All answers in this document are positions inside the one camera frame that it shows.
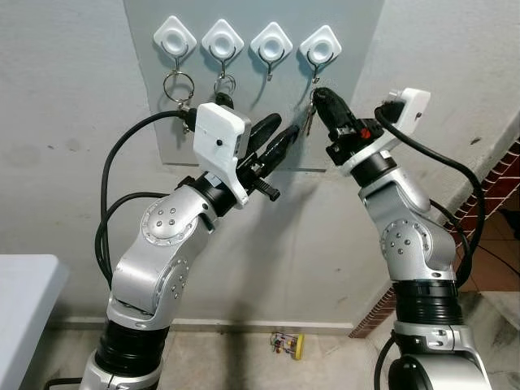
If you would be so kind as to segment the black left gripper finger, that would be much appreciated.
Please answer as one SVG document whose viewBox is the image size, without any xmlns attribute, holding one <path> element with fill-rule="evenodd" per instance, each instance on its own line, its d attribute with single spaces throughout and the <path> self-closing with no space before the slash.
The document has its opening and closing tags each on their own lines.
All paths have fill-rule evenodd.
<svg viewBox="0 0 520 390">
<path fill-rule="evenodd" d="M 300 127 L 290 125 L 285 130 L 276 134 L 272 141 L 268 142 L 267 148 L 258 159 L 258 171 L 274 171 L 284 159 L 289 149 L 300 135 Z"/>
<path fill-rule="evenodd" d="M 279 129 L 282 123 L 282 116 L 279 114 L 270 114 L 260 119 L 249 130 L 248 145 L 246 145 L 246 153 L 252 154 L 259 150 L 260 146 L 264 146 Z"/>
</svg>

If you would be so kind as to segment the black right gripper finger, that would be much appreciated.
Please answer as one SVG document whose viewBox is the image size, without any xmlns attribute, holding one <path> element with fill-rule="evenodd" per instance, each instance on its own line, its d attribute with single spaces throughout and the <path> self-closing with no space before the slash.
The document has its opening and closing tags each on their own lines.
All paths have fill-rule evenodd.
<svg viewBox="0 0 520 390">
<path fill-rule="evenodd" d="M 357 116 L 349 109 L 349 104 L 333 89 L 319 89 L 319 118 L 327 130 L 346 129 L 356 131 L 359 128 Z"/>
<path fill-rule="evenodd" d="M 333 89 L 315 89 L 314 108 L 323 125 L 327 127 L 328 138 L 337 141 L 340 137 L 339 130 L 350 124 L 349 105 Z"/>
</svg>

